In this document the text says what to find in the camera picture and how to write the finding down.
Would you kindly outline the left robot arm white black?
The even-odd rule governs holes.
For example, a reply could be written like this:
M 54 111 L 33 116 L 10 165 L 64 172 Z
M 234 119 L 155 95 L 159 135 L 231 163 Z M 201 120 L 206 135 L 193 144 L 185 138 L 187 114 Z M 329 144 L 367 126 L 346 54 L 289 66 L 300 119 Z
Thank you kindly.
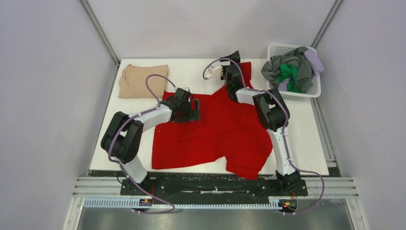
M 150 190 L 150 181 L 145 179 L 148 171 L 137 155 L 142 134 L 164 123 L 200 119 L 199 99 L 189 90 L 177 88 L 173 96 L 145 111 L 134 115 L 115 113 L 102 137 L 101 148 L 107 152 L 109 161 L 118 164 L 132 182 L 132 189 L 138 195 L 145 195 Z

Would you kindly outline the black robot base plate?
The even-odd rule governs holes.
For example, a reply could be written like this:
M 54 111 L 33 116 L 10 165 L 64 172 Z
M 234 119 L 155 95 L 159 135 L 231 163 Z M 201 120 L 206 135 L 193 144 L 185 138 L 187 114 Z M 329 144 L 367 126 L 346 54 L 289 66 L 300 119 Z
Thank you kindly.
M 266 204 L 270 196 L 307 196 L 305 180 L 292 181 L 276 175 L 256 180 L 234 174 L 149 172 L 141 188 L 174 205 Z

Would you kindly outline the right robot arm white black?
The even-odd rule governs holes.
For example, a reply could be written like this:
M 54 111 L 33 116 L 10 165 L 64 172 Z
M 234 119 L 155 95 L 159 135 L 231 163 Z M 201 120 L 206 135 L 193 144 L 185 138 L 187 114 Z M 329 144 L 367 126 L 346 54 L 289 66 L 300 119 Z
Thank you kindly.
M 255 107 L 258 120 L 272 141 L 276 159 L 277 191 L 283 196 L 290 195 L 296 186 L 301 187 L 303 180 L 300 170 L 294 166 L 291 154 L 287 135 L 290 113 L 286 103 L 277 89 L 259 90 L 246 85 L 238 51 L 221 57 L 218 61 L 230 62 L 229 65 L 222 66 L 221 74 L 229 98 L 236 103 Z

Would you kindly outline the red t shirt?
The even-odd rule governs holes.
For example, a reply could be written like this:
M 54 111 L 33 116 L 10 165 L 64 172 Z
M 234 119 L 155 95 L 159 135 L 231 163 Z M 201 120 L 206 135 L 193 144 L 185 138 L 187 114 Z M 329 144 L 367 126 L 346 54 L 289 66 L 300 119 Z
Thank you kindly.
M 272 152 L 272 142 L 255 107 L 233 102 L 225 86 L 211 95 L 194 97 L 199 101 L 199 121 L 155 127 L 152 169 L 183 168 L 224 157 L 228 172 L 257 180 Z

